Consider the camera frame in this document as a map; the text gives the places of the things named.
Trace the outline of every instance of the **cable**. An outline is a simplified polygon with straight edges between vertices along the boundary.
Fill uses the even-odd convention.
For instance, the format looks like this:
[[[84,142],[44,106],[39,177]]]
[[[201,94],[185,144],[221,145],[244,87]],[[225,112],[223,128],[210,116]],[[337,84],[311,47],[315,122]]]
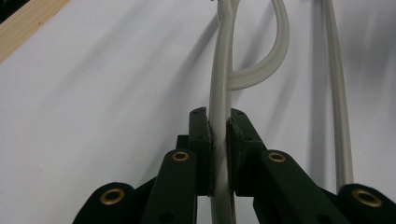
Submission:
[[[276,41],[269,54],[259,63],[231,72],[229,90],[241,90],[263,82],[283,63],[288,52],[290,31],[288,14],[281,0],[272,0],[276,13]]]
[[[332,0],[323,1],[326,20],[327,41],[332,76],[332,111],[334,122],[336,185],[339,190],[345,184],[353,183],[352,152],[347,117],[347,98]]]
[[[226,146],[226,122],[231,116],[231,90],[246,88],[271,76],[283,62],[289,46],[289,22],[282,0],[273,0],[276,11],[276,42],[269,55],[251,68],[233,72],[233,28],[239,0],[218,1],[219,32],[210,86],[209,121],[214,135],[211,197],[212,223],[235,224],[233,193],[230,192]]]

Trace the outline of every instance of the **wooden board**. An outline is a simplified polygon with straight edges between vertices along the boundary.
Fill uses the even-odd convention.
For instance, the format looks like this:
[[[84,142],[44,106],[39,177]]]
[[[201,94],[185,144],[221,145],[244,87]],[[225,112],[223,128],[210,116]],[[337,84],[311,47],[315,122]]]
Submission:
[[[30,0],[0,24],[0,63],[70,0]]]

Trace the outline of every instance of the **brass insert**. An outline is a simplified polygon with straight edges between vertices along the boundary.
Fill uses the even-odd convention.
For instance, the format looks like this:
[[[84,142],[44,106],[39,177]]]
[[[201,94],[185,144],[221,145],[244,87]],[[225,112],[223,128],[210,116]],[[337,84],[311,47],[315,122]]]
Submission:
[[[125,196],[122,189],[109,189],[100,197],[100,202],[105,205],[118,203]]]
[[[276,162],[283,162],[286,160],[285,156],[277,152],[271,152],[270,154],[268,154],[268,158],[271,161],[276,161]]]
[[[370,207],[379,207],[382,205],[381,199],[365,189],[354,189],[352,195],[360,203],[364,203]]]
[[[186,161],[189,159],[189,154],[187,152],[175,152],[172,159],[174,161]]]

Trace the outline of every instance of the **white surface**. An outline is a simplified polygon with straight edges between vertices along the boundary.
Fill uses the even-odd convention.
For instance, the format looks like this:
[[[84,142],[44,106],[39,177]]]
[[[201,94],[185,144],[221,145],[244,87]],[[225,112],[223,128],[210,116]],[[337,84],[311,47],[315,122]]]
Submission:
[[[242,1],[234,69],[272,47],[269,1]],[[285,0],[290,51],[233,94],[269,148],[335,191],[330,77],[319,1]],[[396,2],[335,1],[355,181],[396,201]],[[208,105],[210,1],[71,1],[0,64],[0,223],[71,223],[100,186],[154,177],[188,113]],[[239,223],[257,223],[249,200]],[[198,223],[210,223],[200,199]]]

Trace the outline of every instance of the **mounting hole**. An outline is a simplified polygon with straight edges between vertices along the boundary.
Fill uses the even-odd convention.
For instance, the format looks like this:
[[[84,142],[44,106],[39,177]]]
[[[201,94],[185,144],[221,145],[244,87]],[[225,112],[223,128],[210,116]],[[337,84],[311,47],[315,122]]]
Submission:
[[[174,161],[186,161],[189,159],[189,154],[187,152],[175,152],[172,159]]]
[[[321,224],[332,224],[332,219],[326,215],[322,215],[322,214],[318,215],[317,220]]]
[[[364,203],[370,207],[379,207],[382,205],[381,199],[365,189],[354,189],[352,190],[352,195],[360,203]]]
[[[100,202],[105,205],[118,203],[125,196],[123,189],[109,189],[100,197]]]
[[[171,223],[175,220],[175,215],[173,215],[173,213],[171,213],[171,212],[164,212],[164,213],[160,214],[160,217],[158,218],[158,220],[161,223]]]
[[[270,154],[268,154],[268,158],[271,161],[276,161],[276,162],[283,162],[286,160],[285,156],[277,152],[271,152]]]

